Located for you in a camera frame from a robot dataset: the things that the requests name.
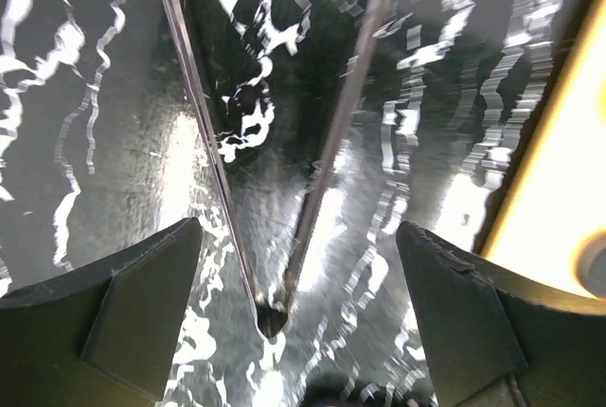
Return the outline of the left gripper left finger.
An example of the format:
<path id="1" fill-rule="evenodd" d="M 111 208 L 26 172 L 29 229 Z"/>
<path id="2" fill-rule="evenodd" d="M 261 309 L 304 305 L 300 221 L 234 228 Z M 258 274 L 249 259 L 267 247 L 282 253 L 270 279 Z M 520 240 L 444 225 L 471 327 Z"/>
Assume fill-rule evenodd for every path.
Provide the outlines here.
<path id="1" fill-rule="evenodd" d="M 182 219 L 1 299 L 4 406 L 153 406 L 162 400 L 203 230 Z"/>

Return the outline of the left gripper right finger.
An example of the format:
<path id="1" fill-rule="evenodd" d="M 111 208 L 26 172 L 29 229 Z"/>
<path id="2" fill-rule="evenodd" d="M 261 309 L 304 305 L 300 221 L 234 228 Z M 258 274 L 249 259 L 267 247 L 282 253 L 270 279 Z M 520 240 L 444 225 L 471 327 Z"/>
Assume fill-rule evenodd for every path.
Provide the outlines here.
<path id="1" fill-rule="evenodd" d="M 516 274 L 410 221 L 396 240 L 439 405 L 604 405 L 604 302 Z"/>

